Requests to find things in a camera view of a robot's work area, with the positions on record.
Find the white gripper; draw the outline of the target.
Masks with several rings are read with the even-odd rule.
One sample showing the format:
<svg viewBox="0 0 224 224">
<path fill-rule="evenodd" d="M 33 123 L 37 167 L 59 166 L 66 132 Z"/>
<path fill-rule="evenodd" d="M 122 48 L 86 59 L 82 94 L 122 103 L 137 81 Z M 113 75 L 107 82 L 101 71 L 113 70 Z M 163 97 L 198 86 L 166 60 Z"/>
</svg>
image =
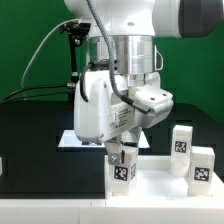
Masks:
<svg viewBox="0 0 224 224">
<path fill-rule="evenodd" d="M 150 128 L 166 119 L 172 107 L 172 94 L 160 88 L 158 72 L 149 75 L 144 86 L 128 87 L 126 78 L 115 76 L 118 89 L 138 103 L 148 106 L 147 114 L 121 101 L 114 93 L 108 71 L 90 71 L 85 74 L 84 91 L 88 101 L 80 94 L 77 84 L 74 101 L 74 131 L 80 141 L 105 142 L 110 165 L 123 163 L 122 144 L 137 147 L 142 128 Z"/>
</svg>

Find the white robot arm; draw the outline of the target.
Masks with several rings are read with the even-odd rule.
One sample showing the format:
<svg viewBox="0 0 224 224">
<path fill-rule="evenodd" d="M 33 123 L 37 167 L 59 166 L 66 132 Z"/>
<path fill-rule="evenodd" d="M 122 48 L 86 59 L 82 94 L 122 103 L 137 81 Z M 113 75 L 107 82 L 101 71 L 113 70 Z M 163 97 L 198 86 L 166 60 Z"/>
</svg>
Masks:
<svg viewBox="0 0 224 224">
<path fill-rule="evenodd" d="M 102 143 L 108 162 L 127 158 L 126 143 L 164 120 L 172 94 L 160 87 L 156 37 L 201 38 L 224 20 L 224 0 L 64 0 L 87 32 L 90 62 L 77 83 L 74 130 Z"/>
</svg>

